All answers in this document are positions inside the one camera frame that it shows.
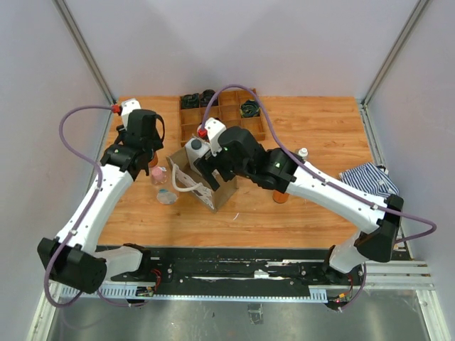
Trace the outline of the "blue spray bottle orange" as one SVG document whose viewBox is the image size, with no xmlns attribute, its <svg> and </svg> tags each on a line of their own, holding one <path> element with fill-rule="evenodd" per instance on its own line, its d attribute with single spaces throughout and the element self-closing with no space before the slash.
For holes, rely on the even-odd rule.
<svg viewBox="0 0 455 341">
<path fill-rule="evenodd" d="M 278 204 L 284 204 L 289 199 L 289 194 L 281 193 L 278 190 L 274 190 L 272 194 L 272 199 Z"/>
</svg>

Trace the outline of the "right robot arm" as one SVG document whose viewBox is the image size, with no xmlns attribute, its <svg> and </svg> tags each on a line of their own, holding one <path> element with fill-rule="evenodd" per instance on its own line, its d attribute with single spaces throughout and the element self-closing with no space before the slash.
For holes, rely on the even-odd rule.
<svg viewBox="0 0 455 341">
<path fill-rule="evenodd" d="M 403 199 L 370 195 L 352 188 L 282 148 L 265 150 L 250 131 L 226 127 L 209 118 L 198 129 L 208 150 L 194 166 L 213 190 L 220 184 L 215 171 L 228 182 L 239 176 L 265 190 L 276 190 L 310 200 L 353 223 L 358 231 L 344 243 L 332 246 L 322 265 L 323 278 L 340 283 L 366 261 L 387 263 L 396 243 Z"/>
</svg>

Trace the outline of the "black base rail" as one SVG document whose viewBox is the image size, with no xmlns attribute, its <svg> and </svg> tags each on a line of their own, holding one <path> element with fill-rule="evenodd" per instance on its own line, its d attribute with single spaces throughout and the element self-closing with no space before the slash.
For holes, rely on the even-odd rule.
<svg viewBox="0 0 455 341">
<path fill-rule="evenodd" d="M 350 288 L 363 281 L 355 266 L 336 274 L 326 265 L 328 249 L 232 247 L 148 247 L 144 274 L 123 273 L 113 281 L 161 280 L 158 292 L 170 295 L 307 296 L 311 286 Z"/>
</svg>

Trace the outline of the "blue striped cloth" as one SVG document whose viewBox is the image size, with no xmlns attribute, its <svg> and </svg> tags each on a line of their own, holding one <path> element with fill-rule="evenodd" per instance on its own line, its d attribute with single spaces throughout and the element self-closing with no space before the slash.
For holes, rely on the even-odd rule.
<svg viewBox="0 0 455 341">
<path fill-rule="evenodd" d="M 365 193 L 387 198 L 399 195 L 398 187 L 376 165 L 367 162 L 338 174 L 341 182 Z"/>
</svg>

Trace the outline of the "pink cap clear bottle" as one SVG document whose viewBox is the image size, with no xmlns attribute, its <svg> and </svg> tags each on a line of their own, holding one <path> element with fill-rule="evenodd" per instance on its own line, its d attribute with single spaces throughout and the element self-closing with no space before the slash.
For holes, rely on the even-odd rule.
<svg viewBox="0 0 455 341">
<path fill-rule="evenodd" d="M 167 170 L 161 166 L 154 166 L 150 170 L 151 181 L 154 185 L 161 185 L 167 181 Z"/>
</svg>

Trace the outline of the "black rolled sock left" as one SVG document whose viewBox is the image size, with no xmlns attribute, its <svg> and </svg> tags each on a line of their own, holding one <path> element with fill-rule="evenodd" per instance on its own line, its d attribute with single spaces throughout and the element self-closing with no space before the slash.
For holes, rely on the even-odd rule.
<svg viewBox="0 0 455 341">
<path fill-rule="evenodd" d="M 180 109 L 195 109 L 200 107 L 200 95 L 198 93 L 185 94 L 180 97 Z"/>
</svg>

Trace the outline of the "black rolled sock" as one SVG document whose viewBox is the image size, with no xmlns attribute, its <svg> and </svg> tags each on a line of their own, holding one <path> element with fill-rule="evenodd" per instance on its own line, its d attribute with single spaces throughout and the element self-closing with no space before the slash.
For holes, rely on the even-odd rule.
<svg viewBox="0 0 455 341">
<path fill-rule="evenodd" d="M 207 89 L 200 93 L 199 96 L 200 107 L 207 107 L 208 103 L 210 102 L 214 94 L 215 90 L 212 89 Z"/>
<path fill-rule="evenodd" d="M 195 109 L 200 107 L 200 95 L 198 93 L 185 94 L 180 97 L 180 109 Z"/>
</svg>

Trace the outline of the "wooden compartment tray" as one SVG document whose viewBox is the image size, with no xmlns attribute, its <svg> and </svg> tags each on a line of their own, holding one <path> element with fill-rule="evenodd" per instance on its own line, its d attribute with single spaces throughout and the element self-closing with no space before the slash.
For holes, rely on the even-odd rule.
<svg viewBox="0 0 455 341">
<path fill-rule="evenodd" d="M 263 141 L 266 133 L 262 122 L 262 110 L 260 109 L 258 117 L 242 118 L 240 116 L 240 105 L 249 99 L 255 100 L 252 94 L 245 90 L 222 92 L 210 108 L 209 116 L 218 119 L 227 128 L 241 126 L 249 130 L 258 141 Z M 202 122 L 205 109 L 206 107 L 179 110 L 181 146 L 184 146 L 191 137 L 196 135 L 196 130 Z"/>
</svg>

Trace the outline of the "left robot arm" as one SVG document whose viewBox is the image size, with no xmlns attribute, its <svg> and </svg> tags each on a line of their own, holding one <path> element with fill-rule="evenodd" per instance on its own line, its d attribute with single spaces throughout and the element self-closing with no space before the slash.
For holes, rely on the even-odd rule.
<svg viewBox="0 0 455 341">
<path fill-rule="evenodd" d="M 114 143 L 99 161 L 69 148 L 94 166 L 96 179 L 68 223 L 53 239 L 42 239 L 37 248 L 45 268 L 44 282 L 55 281 L 80 293 L 94 293 L 105 280 L 123 273 L 144 281 L 152 272 L 150 253 L 144 247 L 128 243 L 108 251 L 96 248 L 120 198 L 140 173 L 149 173 L 150 162 L 164 147 L 165 133 L 156 128 L 164 120 L 142 108 L 137 99 L 109 109 L 121 117 L 122 123 Z"/>
</svg>

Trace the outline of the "dark green rolled sock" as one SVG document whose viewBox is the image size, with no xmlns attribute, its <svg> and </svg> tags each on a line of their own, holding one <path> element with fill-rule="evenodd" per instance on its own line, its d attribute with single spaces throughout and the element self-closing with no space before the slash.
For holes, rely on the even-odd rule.
<svg viewBox="0 0 455 341">
<path fill-rule="evenodd" d="M 253 100 L 249 99 L 240 105 L 240 116 L 242 118 L 258 117 L 260 115 L 260 106 Z"/>
</svg>

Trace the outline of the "white bottle grey cap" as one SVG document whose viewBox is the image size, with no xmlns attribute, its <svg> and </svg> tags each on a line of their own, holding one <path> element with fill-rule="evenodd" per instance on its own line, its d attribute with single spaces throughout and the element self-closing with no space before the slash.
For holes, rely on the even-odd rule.
<svg viewBox="0 0 455 341">
<path fill-rule="evenodd" d="M 195 166 L 195 161 L 203 157 L 210 150 L 210 145 L 197 137 L 192 137 L 186 144 L 185 150 L 188 158 L 188 163 L 191 169 L 198 175 L 201 175 L 200 171 Z"/>
</svg>

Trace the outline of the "black white striped cloth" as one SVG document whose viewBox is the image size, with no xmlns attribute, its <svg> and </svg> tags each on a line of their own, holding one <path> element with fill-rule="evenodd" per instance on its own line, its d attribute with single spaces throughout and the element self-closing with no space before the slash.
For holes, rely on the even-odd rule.
<svg viewBox="0 0 455 341">
<path fill-rule="evenodd" d="M 376 165 L 376 168 L 382 171 L 385 175 L 389 173 L 389 170 L 384 165 Z"/>
</svg>

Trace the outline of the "round clear container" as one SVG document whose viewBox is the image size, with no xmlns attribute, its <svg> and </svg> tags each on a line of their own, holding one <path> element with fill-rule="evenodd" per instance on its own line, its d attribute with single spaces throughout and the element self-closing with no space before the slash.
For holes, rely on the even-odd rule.
<svg viewBox="0 0 455 341">
<path fill-rule="evenodd" d="M 156 199 L 163 205 L 172 205 L 177 201 L 178 195 L 165 188 L 160 188 L 156 194 Z"/>
</svg>

